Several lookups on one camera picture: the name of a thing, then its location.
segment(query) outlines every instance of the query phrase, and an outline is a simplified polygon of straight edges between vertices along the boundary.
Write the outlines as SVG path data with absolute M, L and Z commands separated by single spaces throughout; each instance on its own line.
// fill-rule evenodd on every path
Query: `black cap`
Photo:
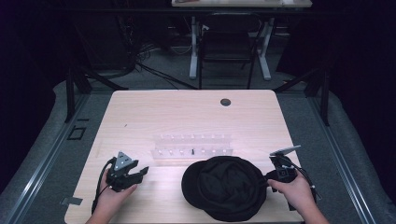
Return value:
M 246 221 L 266 198 L 262 172 L 239 157 L 218 156 L 190 165 L 181 180 L 187 202 L 220 221 Z

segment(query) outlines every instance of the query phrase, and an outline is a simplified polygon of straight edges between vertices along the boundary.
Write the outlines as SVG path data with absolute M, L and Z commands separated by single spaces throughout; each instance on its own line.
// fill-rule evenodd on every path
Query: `black circular hole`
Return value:
M 228 105 L 230 105 L 231 104 L 231 100 L 229 100 L 229 99 L 221 99 L 220 100 L 220 103 L 222 104 L 222 105 L 224 105 L 224 106 L 228 106 Z

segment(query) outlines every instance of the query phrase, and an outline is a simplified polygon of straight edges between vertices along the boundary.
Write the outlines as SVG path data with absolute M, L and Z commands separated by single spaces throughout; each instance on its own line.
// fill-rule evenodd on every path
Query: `gray carpet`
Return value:
M 273 89 L 283 84 L 283 80 L 291 78 L 289 75 L 275 72 L 276 63 L 282 50 L 282 41 L 284 41 L 282 38 L 275 38 L 271 43 L 272 47 L 268 50 L 267 58 L 273 80 L 264 81 L 260 67 L 256 64 L 252 89 Z M 198 85 L 197 80 L 188 78 L 189 54 L 154 50 L 143 61 L 143 64 L 190 85 Z M 224 78 L 212 74 L 218 69 L 216 67 L 208 66 L 205 69 L 205 89 L 245 88 L 240 84 L 245 83 L 243 82 L 243 71 L 237 74 L 230 73 L 229 78 Z M 111 73 L 107 71 L 102 75 L 108 76 Z M 163 78 L 156 77 L 147 71 L 140 71 L 138 67 L 132 74 L 111 80 L 130 90 L 187 89 L 180 84 L 173 86 Z M 16 206 L 19 203 L 18 199 L 24 193 L 24 188 L 28 185 L 32 175 L 35 174 L 35 169 L 57 142 L 59 142 L 56 145 L 60 149 L 59 153 L 54 156 L 53 164 L 49 166 L 49 172 L 43 177 L 44 181 L 39 186 L 39 191 L 32 196 L 31 203 L 25 205 L 18 220 L 21 223 L 64 223 L 67 207 L 61 205 L 61 201 L 64 197 L 73 195 L 111 96 L 111 90 L 102 83 L 91 80 L 91 84 L 93 86 L 91 95 L 83 96 L 77 92 L 79 102 L 82 102 L 81 109 L 77 112 L 73 122 L 69 124 L 64 124 L 66 114 L 65 85 L 61 83 L 54 89 L 57 94 L 57 102 L 48 123 L 37 138 L 20 170 L 0 196 L 2 207 L 0 223 L 5 223 L 15 211 L 13 208 L 18 207 Z M 294 145 L 302 146 L 297 151 L 301 165 L 308 171 L 323 198 L 318 201 L 319 208 L 331 223 L 362 223 L 361 214 L 357 212 L 356 206 L 351 200 L 350 189 L 347 188 L 346 181 L 340 175 L 340 169 L 334 162 L 332 144 L 325 132 L 327 130 L 336 139 L 337 146 L 339 146 L 347 167 L 350 168 L 350 172 L 361 189 L 361 194 L 368 203 L 376 223 L 395 223 L 394 205 L 389 204 L 390 200 L 381 189 L 359 136 L 350 124 L 338 99 L 331 94 L 329 105 L 331 127 L 323 128 L 317 117 L 316 100 L 305 98 L 302 95 L 303 89 L 304 83 L 300 83 L 287 93 L 278 94 L 277 97 Z M 73 127 L 85 129 L 80 140 L 67 140 Z M 64 139 L 59 139 L 59 133 L 64 132 L 66 132 Z

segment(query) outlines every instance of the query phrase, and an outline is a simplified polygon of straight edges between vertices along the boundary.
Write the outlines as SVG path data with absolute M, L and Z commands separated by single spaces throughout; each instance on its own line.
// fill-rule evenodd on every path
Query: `human hand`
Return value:
M 137 188 L 137 185 L 132 185 L 128 189 L 116 192 L 107 186 L 107 173 L 108 169 L 105 170 L 100 184 L 100 191 L 103 192 L 99 196 L 95 211 L 87 223 L 108 223 L 119 211 L 125 199 L 128 198 L 128 196 L 130 196 Z
M 296 178 L 290 183 L 269 179 L 268 185 L 285 195 L 286 200 L 300 213 L 305 223 L 329 223 L 319 211 L 311 188 L 299 171 L 297 171 Z

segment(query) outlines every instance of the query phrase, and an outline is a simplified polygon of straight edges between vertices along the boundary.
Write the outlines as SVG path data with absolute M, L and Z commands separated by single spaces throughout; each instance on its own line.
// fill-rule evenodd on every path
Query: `desk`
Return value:
M 231 104 L 220 104 L 221 99 Z M 233 156 L 251 161 L 265 175 L 274 170 L 269 154 L 291 147 L 290 134 L 273 91 L 116 91 L 78 181 L 66 223 L 83 223 L 91 215 L 97 179 L 106 162 L 121 150 L 148 174 L 112 222 L 214 223 L 204 211 L 189 205 L 181 192 L 186 168 L 202 159 L 155 160 L 157 134 L 228 134 Z M 295 152 L 289 154 L 299 164 Z M 267 189 L 267 199 L 249 222 L 301 222 L 289 211 L 282 194 Z
M 177 3 L 176 0 L 172 0 L 173 7 L 290 7 L 290 8 L 301 8 L 311 7 L 312 2 L 310 0 L 199 0 L 184 3 Z M 274 19 L 269 20 L 265 23 L 262 35 L 264 40 L 262 41 L 262 48 L 258 49 L 258 56 L 260 60 L 260 66 L 262 68 L 262 75 L 265 80 L 271 80 L 270 70 L 268 69 L 268 63 L 265 59 L 265 53 L 268 48 L 268 43 L 271 37 L 271 33 L 274 27 Z M 196 49 L 196 34 L 197 27 L 195 18 L 191 20 L 191 65 L 190 65 L 190 78 L 196 78 L 196 70 L 198 65 L 198 56 Z

